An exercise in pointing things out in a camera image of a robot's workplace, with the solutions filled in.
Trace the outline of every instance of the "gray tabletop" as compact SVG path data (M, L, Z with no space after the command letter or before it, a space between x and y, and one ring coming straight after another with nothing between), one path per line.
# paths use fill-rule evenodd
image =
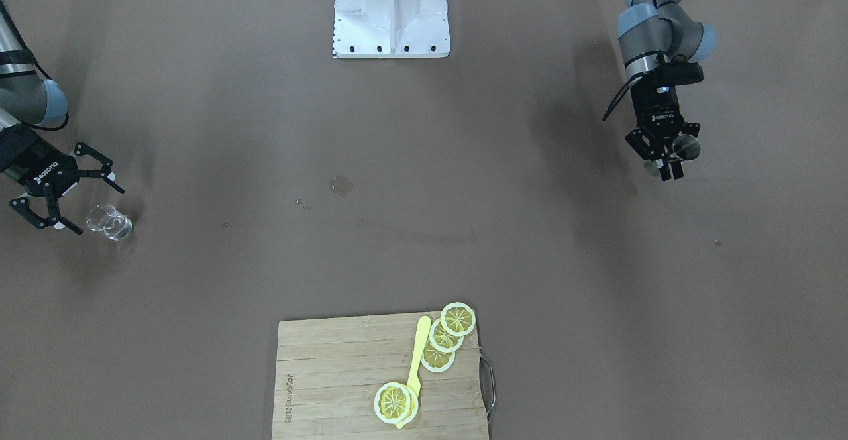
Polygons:
M331 59L333 0L6 2L72 105L45 137L127 189L64 213L136 231L0 210L4 440L267 439L280 320L455 300L496 440L845 438L848 0L684 3L718 47L665 184L600 122L623 0L448 0L451 56L403 62Z

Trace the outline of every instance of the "wood grain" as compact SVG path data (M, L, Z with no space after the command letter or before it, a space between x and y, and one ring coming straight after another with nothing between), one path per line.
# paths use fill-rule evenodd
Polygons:
M374 415L379 387L406 380L422 315L439 318L435 312L281 322L272 438L488 440L476 329L447 371L420 368L414 421L398 430Z

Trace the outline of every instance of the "liquid spill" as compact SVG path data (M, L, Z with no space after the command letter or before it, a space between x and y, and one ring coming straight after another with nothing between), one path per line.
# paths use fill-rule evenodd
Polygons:
M353 189L354 182L352 182L348 177L339 175L330 180L330 190L332 190L333 193L336 193L336 195L347 196Z

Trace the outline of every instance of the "clear glass cup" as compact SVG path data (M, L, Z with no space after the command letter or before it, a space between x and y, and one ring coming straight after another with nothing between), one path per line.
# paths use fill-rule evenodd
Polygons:
M91 231L100 232L109 240L115 241L127 237L133 231L133 222L108 203L91 208L85 217L85 224Z

